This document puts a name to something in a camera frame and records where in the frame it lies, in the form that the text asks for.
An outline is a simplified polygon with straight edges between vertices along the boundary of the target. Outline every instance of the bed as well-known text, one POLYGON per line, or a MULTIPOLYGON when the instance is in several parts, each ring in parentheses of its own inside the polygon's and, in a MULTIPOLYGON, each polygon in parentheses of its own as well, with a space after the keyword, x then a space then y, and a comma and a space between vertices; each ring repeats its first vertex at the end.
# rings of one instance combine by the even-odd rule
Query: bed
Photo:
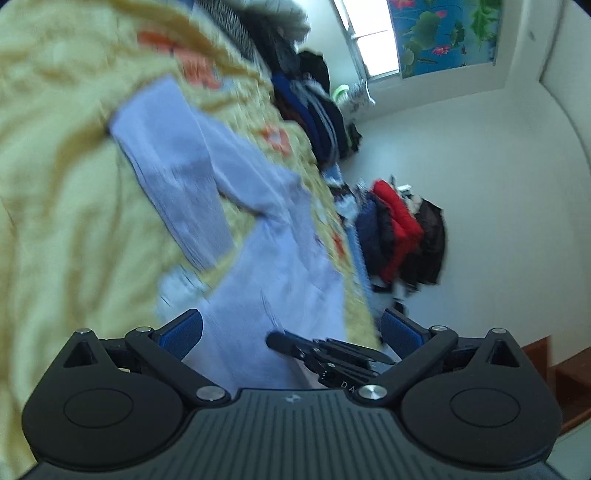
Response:
MULTIPOLYGON (((269 80, 213 23, 149 0, 12 0, 0 25, 0 478, 34 462, 20 412, 72 331, 117 338, 158 326, 159 281, 179 265, 191 269, 105 129, 123 102, 161 76, 172 75, 190 103, 301 176, 317 235, 344 277, 348 341, 376 348, 348 235, 304 131, 281 119, 269 80), (140 32, 198 52, 209 70, 191 85, 186 64, 140 44, 140 32), (287 136, 289 152, 269 140, 269 129, 287 136)), ((198 273, 209 291, 255 223, 225 199, 223 210, 235 247, 198 273)), ((354 243, 354 232, 349 237, 354 243)))

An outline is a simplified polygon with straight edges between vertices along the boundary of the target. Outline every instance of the metal screw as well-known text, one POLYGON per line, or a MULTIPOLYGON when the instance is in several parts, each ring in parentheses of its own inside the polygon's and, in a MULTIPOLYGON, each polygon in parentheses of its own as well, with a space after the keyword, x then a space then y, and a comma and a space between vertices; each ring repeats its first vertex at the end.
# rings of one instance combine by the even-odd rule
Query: metal screw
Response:
POLYGON ((363 397, 367 400, 381 400, 386 395, 388 395, 388 390, 386 390, 381 385, 364 385, 360 389, 357 390, 360 397, 363 397))
POLYGON ((226 391, 217 385, 208 385, 197 390, 197 398, 204 401, 221 400, 226 395, 226 391))

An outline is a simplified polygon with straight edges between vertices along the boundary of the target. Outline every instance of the gray fabric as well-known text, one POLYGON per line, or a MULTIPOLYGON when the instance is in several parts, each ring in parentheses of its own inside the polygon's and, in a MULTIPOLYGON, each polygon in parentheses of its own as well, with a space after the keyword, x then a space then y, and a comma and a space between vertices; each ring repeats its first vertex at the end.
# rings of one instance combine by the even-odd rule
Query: gray fabric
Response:
POLYGON ((196 0, 213 22, 232 40, 242 56, 255 60, 256 46, 236 12, 223 0, 196 0))

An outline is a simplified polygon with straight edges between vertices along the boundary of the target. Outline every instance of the black jacket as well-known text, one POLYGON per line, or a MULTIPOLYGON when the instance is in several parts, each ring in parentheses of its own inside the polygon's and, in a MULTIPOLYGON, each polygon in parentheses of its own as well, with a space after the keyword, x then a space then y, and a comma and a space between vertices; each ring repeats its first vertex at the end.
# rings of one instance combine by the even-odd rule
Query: black jacket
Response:
POLYGON ((439 282, 446 249, 446 231, 442 210, 423 200, 415 218, 424 230, 418 249, 409 254, 400 268, 400 278, 412 290, 418 284, 432 285, 439 282))

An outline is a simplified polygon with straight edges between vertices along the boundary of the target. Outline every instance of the orange flower pattern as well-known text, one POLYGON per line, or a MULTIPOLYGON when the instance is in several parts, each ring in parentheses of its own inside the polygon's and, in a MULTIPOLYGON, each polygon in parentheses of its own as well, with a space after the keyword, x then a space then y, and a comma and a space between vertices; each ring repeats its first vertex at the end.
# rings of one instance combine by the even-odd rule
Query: orange flower pattern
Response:
POLYGON ((199 85, 212 90, 218 90, 222 87, 223 82, 218 79, 212 61, 205 55, 184 48, 175 41, 156 32, 140 31, 138 33, 138 43, 178 58, 183 64, 184 77, 191 85, 199 85))

